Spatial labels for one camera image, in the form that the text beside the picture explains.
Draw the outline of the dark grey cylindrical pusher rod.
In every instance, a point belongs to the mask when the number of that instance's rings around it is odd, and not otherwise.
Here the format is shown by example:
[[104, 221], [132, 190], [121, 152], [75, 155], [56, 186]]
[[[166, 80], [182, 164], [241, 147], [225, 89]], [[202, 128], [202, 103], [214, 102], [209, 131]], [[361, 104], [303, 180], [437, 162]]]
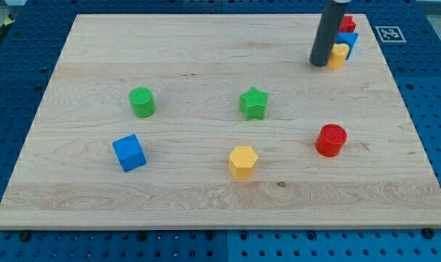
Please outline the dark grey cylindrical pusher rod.
[[349, 5], [349, 0], [326, 0], [309, 56], [316, 67], [326, 66]]

